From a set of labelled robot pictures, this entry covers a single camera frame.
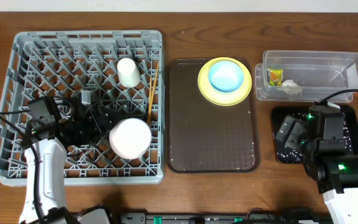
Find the grey dishwasher rack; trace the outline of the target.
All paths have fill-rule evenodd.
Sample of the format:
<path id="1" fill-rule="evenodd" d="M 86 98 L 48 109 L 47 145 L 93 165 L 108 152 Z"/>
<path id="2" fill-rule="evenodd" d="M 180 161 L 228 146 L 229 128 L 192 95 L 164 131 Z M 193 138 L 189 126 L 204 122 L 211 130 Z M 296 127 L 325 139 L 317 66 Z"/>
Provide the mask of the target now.
<path id="1" fill-rule="evenodd" d="M 131 58 L 141 78 L 124 87 L 117 63 Z M 22 133 L 30 121 L 28 103 L 42 96 L 55 98 L 62 118 L 71 109 L 62 98 L 91 92 L 91 102 L 111 108 L 124 118 L 147 120 L 149 80 L 159 74 L 152 105 L 152 141 L 138 159 L 123 159 L 107 137 L 84 146 L 70 146 L 65 163 L 66 185 L 157 184 L 164 176 L 165 84 L 164 46 L 157 30 L 20 32 L 16 35 L 0 100 L 0 183 L 27 182 Z"/>

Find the white cup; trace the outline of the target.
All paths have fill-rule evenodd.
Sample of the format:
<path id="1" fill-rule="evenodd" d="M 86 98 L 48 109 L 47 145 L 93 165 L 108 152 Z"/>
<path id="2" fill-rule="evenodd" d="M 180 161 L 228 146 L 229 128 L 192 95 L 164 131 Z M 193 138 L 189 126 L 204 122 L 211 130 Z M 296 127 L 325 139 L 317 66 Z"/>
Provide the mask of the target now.
<path id="1" fill-rule="evenodd" d="M 140 72 L 131 58 L 120 59 L 117 63 L 117 72 L 120 83 L 126 88 L 132 88 L 140 82 Z"/>

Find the white tissue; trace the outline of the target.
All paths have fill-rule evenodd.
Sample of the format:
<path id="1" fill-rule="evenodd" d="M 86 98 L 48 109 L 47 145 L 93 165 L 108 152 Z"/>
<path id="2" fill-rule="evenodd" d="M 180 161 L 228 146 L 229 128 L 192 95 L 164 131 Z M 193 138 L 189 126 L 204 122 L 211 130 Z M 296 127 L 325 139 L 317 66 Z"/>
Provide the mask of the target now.
<path id="1" fill-rule="evenodd" d="M 303 88 L 299 86 L 297 83 L 295 83 L 293 80 L 285 80 L 282 83 L 281 91 L 284 91 L 289 95 L 297 95 L 299 93 L 302 93 Z"/>

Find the yellow green snack wrapper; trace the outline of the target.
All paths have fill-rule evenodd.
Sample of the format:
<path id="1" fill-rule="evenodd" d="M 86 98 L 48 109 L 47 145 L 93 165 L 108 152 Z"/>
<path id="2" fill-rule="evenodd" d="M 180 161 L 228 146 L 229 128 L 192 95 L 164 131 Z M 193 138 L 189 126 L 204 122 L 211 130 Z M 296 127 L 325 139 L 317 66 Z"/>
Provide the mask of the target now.
<path id="1" fill-rule="evenodd" d="M 272 86 L 281 86 L 283 81 L 283 69 L 282 68 L 268 68 L 268 83 Z"/>

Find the white bowl with food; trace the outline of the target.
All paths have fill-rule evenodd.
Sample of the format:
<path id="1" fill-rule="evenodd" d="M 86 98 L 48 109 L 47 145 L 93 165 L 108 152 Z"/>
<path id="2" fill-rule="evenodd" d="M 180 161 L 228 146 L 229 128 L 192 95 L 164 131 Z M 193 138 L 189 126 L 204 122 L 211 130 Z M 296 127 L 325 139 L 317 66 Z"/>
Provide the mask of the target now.
<path id="1" fill-rule="evenodd" d="M 138 159 L 149 148 L 152 133 L 149 125 L 138 118 L 123 119 L 109 132 L 111 149 L 123 159 Z"/>

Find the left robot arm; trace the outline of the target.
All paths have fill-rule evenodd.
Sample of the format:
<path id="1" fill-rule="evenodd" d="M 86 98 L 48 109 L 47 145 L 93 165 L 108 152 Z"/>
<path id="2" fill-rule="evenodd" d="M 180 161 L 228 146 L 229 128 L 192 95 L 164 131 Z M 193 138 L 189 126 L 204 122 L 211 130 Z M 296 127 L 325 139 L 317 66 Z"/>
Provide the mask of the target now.
<path id="1" fill-rule="evenodd" d="M 117 124 L 114 112 L 91 104 L 91 93 L 62 98 L 71 109 L 64 120 L 52 96 L 29 102 L 30 121 L 21 146 L 27 163 L 27 187 L 20 223 L 112 223 L 105 206 L 70 213 L 65 198 L 64 168 L 70 146 L 84 146 L 102 138 Z"/>

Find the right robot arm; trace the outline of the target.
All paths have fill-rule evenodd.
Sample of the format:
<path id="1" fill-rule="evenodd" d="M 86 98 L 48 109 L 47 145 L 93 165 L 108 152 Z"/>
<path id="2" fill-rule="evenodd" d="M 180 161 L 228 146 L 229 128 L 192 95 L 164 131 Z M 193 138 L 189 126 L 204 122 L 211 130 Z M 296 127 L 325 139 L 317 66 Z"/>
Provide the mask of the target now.
<path id="1" fill-rule="evenodd" d="M 333 223 L 358 223 L 358 124 L 340 106 L 277 107 L 272 111 L 277 158 L 302 164 L 323 196 Z"/>

